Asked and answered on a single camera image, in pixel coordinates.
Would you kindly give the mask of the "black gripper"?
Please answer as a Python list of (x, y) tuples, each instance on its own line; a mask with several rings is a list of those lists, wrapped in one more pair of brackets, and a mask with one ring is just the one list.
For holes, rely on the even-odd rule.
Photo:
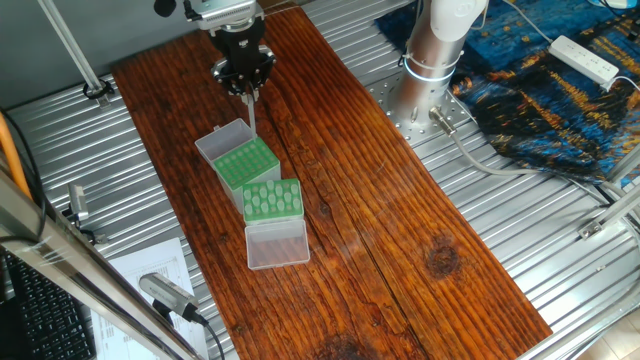
[(211, 73), (215, 81), (231, 95), (245, 95), (246, 80), (251, 78), (251, 95), (257, 100), (259, 90), (268, 81), (276, 57), (270, 49), (259, 51), (259, 42), (264, 32), (263, 24), (253, 24), (238, 32), (221, 32), (220, 38), (226, 49), (225, 58), (214, 64)]

